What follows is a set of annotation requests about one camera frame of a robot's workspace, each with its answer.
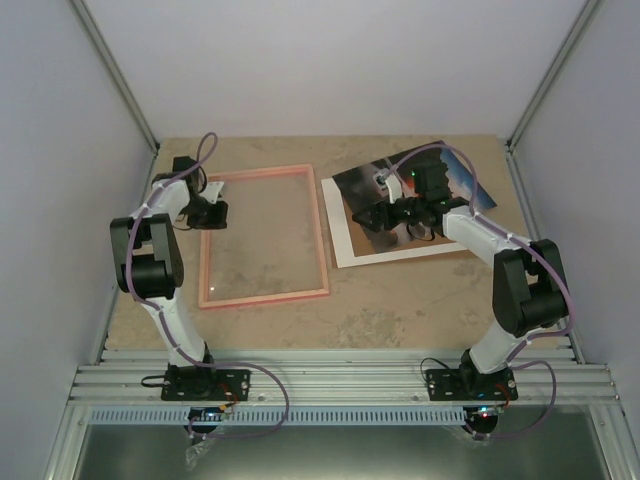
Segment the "pink picture frame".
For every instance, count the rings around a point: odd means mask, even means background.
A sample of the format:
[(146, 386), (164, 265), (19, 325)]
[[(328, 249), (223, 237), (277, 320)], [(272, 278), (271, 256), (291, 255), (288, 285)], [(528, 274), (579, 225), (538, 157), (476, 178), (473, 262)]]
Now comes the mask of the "pink picture frame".
[(201, 235), (198, 306), (248, 307), (325, 297), (326, 256), (309, 164), (216, 173), (227, 228)]

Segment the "sunset landscape photo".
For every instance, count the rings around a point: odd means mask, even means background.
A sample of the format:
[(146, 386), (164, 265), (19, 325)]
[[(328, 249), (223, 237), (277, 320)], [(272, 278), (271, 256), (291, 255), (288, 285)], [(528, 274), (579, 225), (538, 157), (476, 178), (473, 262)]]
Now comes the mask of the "sunset landscape photo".
[[(442, 147), (444, 144), (442, 140), (437, 140), (433, 144), (435, 146), (433, 149), (421, 152), (405, 163), (400, 163), (400, 160), (410, 153), (408, 150), (345, 170), (334, 175), (332, 180), (338, 186), (342, 200), (346, 201), (353, 214), (371, 204), (388, 198), (386, 193), (378, 189), (373, 180), (374, 174), (379, 170), (389, 169), (394, 165), (399, 165), (395, 175), (402, 183), (403, 194), (409, 197), (415, 194), (415, 180), (413, 176), (415, 167), (427, 161), (439, 159), (447, 165), (446, 175), (449, 180), (449, 188), (452, 195), (454, 197), (469, 199), (472, 189), (471, 172), (455, 153)], [(406, 230), (410, 233), (410, 227), (419, 226), (430, 230), (431, 238), (437, 235), (421, 223), (406, 227)]]

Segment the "white mat board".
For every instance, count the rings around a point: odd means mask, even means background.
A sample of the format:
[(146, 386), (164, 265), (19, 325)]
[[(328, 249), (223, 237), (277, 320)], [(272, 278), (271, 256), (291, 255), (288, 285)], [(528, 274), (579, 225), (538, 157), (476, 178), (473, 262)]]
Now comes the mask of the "white mat board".
[(412, 260), (421, 257), (457, 254), (467, 249), (455, 242), (436, 241), (435, 243), (414, 241), (408, 248), (385, 253), (371, 253), (356, 256), (349, 230), (350, 222), (338, 186), (332, 179), (321, 181), (325, 209), (331, 232), (333, 251), (338, 268), (372, 265), (385, 262)]

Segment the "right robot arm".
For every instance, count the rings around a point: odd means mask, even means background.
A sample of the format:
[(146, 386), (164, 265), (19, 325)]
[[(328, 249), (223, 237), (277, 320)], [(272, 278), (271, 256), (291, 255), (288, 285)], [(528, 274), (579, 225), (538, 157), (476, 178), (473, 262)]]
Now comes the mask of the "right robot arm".
[(440, 365), (427, 370), (424, 378), (433, 401), (515, 398), (512, 360), (569, 313), (559, 249), (552, 241), (532, 241), (489, 220), (473, 201), (451, 192), (446, 171), (440, 160), (416, 166), (411, 173), (414, 193), (407, 196), (392, 170), (380, 170), (373, 180), (385, 198), (352, 218), (373, 232), (423, 225), (491, 267), (494, 323), (463, 353), (457, 369)]

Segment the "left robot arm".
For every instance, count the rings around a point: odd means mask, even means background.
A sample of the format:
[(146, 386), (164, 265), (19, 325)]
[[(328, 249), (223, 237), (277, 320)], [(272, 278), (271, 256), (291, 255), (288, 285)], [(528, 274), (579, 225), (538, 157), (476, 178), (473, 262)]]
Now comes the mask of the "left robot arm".
[(147, 201), (130, 216), (110, 223), (119, 288), (149, 313), (168, 350), (167, 370), (159, 384), (164, 401), (224, 396), (208, 346), (181, 295), (184, 263), (174, 232), (180, 216), (189, 230), (225, 229), (228, 204), (220, 198), (223, 186), (222, 181), (208, 181), (196, 160), (176, 157), (170, 172), (153, 179)]

